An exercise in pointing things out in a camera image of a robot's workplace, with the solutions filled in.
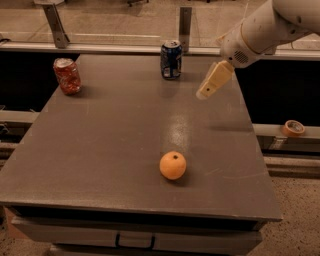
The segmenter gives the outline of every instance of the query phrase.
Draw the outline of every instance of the speckled floor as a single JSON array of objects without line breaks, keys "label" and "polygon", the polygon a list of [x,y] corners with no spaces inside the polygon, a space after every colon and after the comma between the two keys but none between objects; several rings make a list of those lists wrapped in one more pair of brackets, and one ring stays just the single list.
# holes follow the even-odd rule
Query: speckled floor
[{"label": "speckled floor", "polygon": [[[69,0],[58,9],[71,42],[160,45],[177,36],[179,6],[192,6],[191,46],[214,47],[217,36],[265,0],[218,0],[210,4],[201,0],[150,0],[131,8],[126,2]],[[52,42],[44,13],[31,0],[0,1],[0,34],[20,42]],[[319,47],[319,42],[313,34],[283,47],[310,49]],[[320,160],[265,161],[284,219],[263,227],[263,242],[249,256],[320,256]],[[9,238],[5,220],[0,221],[0,256],[49,256],[49,247]]]},{"label": "speckled floor", "polygon": [[[265,225],[263,242],[248,256],[319,256],[320,160],[265,157],[265,162],[283,221]],[[1,256],[50,256],[49,248],[50,244],[9,238],[6,223],[0,225]]]}]

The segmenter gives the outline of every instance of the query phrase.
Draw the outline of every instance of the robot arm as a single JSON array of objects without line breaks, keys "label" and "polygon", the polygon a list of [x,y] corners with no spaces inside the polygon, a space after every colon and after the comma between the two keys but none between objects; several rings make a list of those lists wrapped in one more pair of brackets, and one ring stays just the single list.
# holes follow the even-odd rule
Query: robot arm
[{"label": "robot arm", "polygon": [[278,45],[320,33],[319,10],[318,0],[267,0],[219,38],[224,60],[210,68],[197,97],[207,99],[231,78],[234,68],[245,68],[263,54],[274,53]]}]

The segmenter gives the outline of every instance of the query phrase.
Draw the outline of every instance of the metal frame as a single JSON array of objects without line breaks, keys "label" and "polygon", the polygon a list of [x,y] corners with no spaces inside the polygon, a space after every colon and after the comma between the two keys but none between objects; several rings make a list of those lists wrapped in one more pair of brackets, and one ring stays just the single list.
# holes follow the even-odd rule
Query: metal frame
[{"label": "metal frame", "polygon": [[55,4],[42,4],[57,48],[66,48],[70,42],[65,33]]}]

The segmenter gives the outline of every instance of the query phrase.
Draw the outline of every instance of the drawer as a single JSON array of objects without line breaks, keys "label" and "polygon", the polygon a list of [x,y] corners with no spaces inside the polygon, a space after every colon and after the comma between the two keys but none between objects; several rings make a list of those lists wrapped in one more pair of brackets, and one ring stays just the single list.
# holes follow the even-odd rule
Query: drawer
[{"label": "drawer", "polygon": [[15,217],[12,224],[34,241],[117,249],[208,254],[247,254],[261,242],[256,231],[188,230],[152,232],[141,225],[88,220]]}]

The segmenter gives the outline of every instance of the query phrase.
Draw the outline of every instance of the gray table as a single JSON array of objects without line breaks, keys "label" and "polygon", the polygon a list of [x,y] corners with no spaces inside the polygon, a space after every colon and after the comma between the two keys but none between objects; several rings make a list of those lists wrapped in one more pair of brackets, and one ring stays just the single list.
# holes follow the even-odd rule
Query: gray table
[{"label": "gray table", "polygon": [[[213,61],[185,56],[180,79],[167,81],[158,56],[81,55],[83,90],[56,90],[0,173],[0,203],[281,220],[236,77],[207,101],[195,97]],[[177,181],[159,172],[172,150],[187,159]]]}]

